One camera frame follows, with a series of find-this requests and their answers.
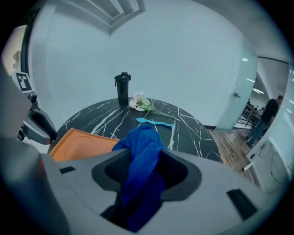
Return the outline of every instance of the black slot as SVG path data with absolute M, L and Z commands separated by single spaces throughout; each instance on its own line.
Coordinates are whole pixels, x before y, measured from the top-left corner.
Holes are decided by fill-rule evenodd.
M 256 207 L 240 189 L 231 190 L 226 193 L 243 220 L 248 219 L 257 212 Z
M 73 168 L 73 167 L 65 167 L 65 168 L 59 169 L 61 174 L 65 174 L 67 172 L 71 172 L 71 171 L 74 171 L 74 170 L 75 170 L 75 168 Z

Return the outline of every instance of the dark shirt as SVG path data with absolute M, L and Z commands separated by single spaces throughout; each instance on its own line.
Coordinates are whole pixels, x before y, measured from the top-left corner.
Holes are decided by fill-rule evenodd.
M 261 115 L 261 119 L 266 123 L 269 124 L 271 118 L 276 116 L 277 112 L 279 110 L 279 105 L 277 104 L 277 101 L 275 99 L 271 99 L 266 104 L 266 109 L 263 111 Z

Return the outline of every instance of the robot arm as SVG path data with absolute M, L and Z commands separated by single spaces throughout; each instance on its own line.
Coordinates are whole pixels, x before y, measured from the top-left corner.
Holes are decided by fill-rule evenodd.
M 57 132 L 49 116 L 38 106 L 37 94 L 27 73 L 14 72 L 12 80 L 22 93 L 31 101 L 32 106 L 27 113 L 18 138 L 27 138 L 38 143 L 49 145 L 57 138 Z

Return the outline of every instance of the glass door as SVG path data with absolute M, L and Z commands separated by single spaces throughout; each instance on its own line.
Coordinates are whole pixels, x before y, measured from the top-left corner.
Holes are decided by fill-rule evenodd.
M 237 72 L 235 89 L 232 92 L 226 109 L 224 110 L 216 132 L 230 132 L 240 118 L 250 98 L 255 83 L 257 71 L 257 55 L 247 39 L 243 39 L 241 49 L 240 65 Z

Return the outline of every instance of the orange tray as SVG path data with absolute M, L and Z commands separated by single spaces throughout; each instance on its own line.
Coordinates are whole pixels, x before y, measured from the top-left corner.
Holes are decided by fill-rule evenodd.
M 52 149 L 56 162 L 70 161 L 108 153 L 119 140 L 71 128 Z

